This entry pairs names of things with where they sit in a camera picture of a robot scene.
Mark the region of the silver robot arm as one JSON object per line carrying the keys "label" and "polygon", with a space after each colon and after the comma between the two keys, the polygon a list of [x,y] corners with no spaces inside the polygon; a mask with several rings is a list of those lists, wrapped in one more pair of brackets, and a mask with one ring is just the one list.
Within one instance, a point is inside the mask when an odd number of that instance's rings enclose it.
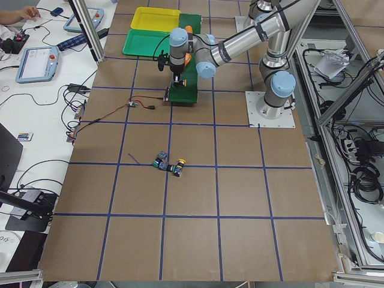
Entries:
{"label": "silver robot arm", "polygon": [[158,57],[158,68],[169,66],[171,87],[182,87],[186,84],[181,75],[188,53],[194,55],[197,75],[209,79],[219,66],[252,47],[268,43],[259,64],[266,92],[256,107],[261,117],[277,119],[296,86],[294,76],[287,70],[288,61],[318,6],[318,1],[252,1],[248,14],[252,22],[218,43],[211,34],[175,28],[169,35],[170,52]]}

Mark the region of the person's hand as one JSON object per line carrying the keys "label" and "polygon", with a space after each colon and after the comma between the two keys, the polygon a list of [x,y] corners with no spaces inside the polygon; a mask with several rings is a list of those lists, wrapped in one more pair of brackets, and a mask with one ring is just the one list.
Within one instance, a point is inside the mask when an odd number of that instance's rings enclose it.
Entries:
{"label": "person's hand", "polygon": [[40,18],[40,12],[35,6],[25,6],[18,11],[21,19],[32,20],[35,17]]}

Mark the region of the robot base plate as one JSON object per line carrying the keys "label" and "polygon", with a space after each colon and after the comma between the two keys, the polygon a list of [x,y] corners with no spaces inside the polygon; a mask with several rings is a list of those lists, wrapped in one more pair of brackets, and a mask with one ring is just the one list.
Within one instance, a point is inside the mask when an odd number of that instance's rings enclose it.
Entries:
{"label": "robot base plate", "polygon": [[289,99],[283,107],[269,107],[265,103],[263,91],[246,91],[246,105],[249,127],[253,128],[295,128]]}

